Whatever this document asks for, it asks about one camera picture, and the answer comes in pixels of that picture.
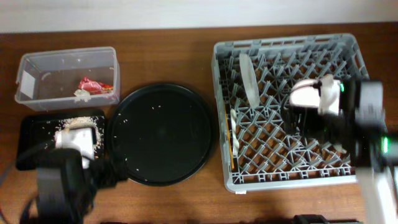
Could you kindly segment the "wooden chopstick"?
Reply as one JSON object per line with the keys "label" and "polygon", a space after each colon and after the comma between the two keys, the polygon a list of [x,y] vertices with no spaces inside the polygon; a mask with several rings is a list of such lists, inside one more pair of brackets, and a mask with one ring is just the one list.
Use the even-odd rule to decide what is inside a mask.
{"label": "wooden chopstick", "polygon": [[234,170],[233,148],[231,145],[231,135],[229,133],[228,114],[227,114],[225,105],[224,105],[224,118],[226,119],[226,132],[227,132],[227,140],[228,140],[228,147],[229,147],[229,158],[230,158],[231,170]]}

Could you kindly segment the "white plastic fork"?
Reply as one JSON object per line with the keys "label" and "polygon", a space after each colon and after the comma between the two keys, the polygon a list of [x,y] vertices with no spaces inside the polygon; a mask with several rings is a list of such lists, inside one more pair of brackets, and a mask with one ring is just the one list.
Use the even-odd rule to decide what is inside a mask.
{"label": "white plastic fork", "polygon": [[237,118],[237,115],[236,115],[236,111],[234,109],[230,110],[230,116],[231,116],[231,133],[232,133],[232,137],[233,137],[233,143],[232,143],[233,156],[236,157],[238,155],[239,141],[238,141],[237,136],[236,136],[236,127],[237,127],[236,118]]}

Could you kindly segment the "grey dishwasher rack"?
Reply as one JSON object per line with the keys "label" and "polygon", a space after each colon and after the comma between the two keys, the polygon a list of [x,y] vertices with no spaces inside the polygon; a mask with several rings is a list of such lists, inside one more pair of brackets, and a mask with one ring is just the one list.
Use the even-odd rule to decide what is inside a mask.
{"label": "grey dishwasher rack", "polygon": [[[260,105],[251,108],[239,67],[239,54],[251,58]],[[339,80],[370,79],[351,34],[310,35],[219,42],[212,58],[220,125],[224,186],[230,192],[288,189],[356,182],[349,154],[328,142],[288,134],[280,106],[302,80],[331,74]],[[231,170],[224,118],[236,111],[238,155]]]}

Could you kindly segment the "grey plate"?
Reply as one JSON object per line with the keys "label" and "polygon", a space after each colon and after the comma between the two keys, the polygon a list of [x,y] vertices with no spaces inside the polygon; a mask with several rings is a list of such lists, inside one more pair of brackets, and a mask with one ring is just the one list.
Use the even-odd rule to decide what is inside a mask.
{"label": "grey plate", "polygon": [[254,66],[249,55],[239,54],[239,67],[250,107],[257,108],[260,105],[259,89]]}

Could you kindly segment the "peanut shells and rice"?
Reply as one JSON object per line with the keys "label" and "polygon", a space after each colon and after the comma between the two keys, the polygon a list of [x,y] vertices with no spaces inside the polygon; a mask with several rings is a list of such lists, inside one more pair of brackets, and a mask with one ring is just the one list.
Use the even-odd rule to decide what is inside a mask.
{"label": "peanut shells and rice", "polygon": [[77,118],[61,119],[55,126],[55,132],[64,129],[93,128],[95,134],[94,149],[100,149],[103,146],[104,124],[102,116],[82,116]]}

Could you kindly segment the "red snack wrapper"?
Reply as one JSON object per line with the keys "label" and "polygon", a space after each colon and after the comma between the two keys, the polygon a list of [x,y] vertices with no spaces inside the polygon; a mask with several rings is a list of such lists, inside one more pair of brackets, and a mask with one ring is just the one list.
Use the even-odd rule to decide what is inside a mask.
{"label": "red snack wrapper", "polygon": [[113,86],[90,80],[84,77],[78,86],[79,89],[87,91],[91,95],[107,94],[113,91]]}

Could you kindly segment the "pink bowl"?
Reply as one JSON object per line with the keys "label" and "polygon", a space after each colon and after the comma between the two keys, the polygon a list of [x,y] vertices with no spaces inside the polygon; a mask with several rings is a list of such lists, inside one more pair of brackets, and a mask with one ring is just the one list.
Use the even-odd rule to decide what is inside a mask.
{"label": "pink bowl", "polygon": [[306,79],[297,82],[289,96],[289,105],[301,108],[318,108],[320,104],[321,82]]}

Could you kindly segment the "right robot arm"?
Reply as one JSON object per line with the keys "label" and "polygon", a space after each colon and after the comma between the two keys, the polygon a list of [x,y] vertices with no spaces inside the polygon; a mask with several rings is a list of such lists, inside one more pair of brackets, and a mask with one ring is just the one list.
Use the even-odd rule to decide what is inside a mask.
{"label": "right robot arm", "polygon": [[397,223],[397,133],[386,128],[382,81],[331,74],[302,80],[280,112],[286,133],[349,154],[368,223]]}

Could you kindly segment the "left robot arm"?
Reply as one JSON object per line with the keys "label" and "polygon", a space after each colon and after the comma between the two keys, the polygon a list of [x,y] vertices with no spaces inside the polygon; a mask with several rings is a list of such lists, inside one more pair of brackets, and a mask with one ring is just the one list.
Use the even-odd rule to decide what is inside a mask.
{"label": "left robot arm", "polygon": [[36,170],[38,190],[20,223],[82,223],[97,191],[127,180],[126,160],[95,158],[95,140],[92,127],[64,129],[17,156]]}

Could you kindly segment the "round black tray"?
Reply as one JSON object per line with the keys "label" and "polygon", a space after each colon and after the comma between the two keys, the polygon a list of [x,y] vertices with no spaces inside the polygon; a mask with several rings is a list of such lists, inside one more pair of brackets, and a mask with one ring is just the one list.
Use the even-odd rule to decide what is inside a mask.
{"label": "round black tray", "polygon": [[214,149],[216,130],[213,113],[198,93],[156,83],[118,104],[108,121],[106,150],[126,163],[128,179],[167,186],[203,167]]}

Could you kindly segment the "black rectangular bin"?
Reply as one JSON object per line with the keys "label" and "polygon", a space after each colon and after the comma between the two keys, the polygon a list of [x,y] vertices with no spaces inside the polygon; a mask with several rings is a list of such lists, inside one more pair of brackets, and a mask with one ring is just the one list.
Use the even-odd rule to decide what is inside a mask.
{"label": "black rectangular bin", "polygon": [[[17,156],[21,156],[30,148],[38,146],[39,144],[42,146],[42,150],[46,151],[50,148],[47,141],[55,138],[55,126],[58,124],[59,120],[82,116],[102,116],[105,130],[105,114],[99,109],[38,114],[25,117],[21,123]],[[85,152],[85,155],[92,159],[98,159],[104,156],[104,133],[103,146],[97,150],[93,147],[93,150]]]}

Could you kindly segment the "white tissue scrap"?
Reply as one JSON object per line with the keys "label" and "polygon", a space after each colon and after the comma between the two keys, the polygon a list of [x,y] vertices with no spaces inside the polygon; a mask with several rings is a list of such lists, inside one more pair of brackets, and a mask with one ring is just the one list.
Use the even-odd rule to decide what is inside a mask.
{"label": "white tissue scrap", "polygon": [[75,99],[74,102],[77,103],[79,101],[84,101],[84,102],[88,102],[89,100],[91,100],[91,95],[88,91],[86,90],[82,90],[82,89],[77,89],[74,92],[75,95]]}

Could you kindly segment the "clear plastic bin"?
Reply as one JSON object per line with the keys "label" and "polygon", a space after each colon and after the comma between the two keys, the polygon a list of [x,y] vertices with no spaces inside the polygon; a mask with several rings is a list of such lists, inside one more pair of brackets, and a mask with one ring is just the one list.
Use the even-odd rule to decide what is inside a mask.
{"label": "clear plastic bin", "polygon": [[[107,94],[91,95],[88,102],[74,102],[79,83],[90,80],[112,85]],[[108,106],[119,103],[120,69],[113,47],[53,50],[22,56],[14,99],[34,111]]]}

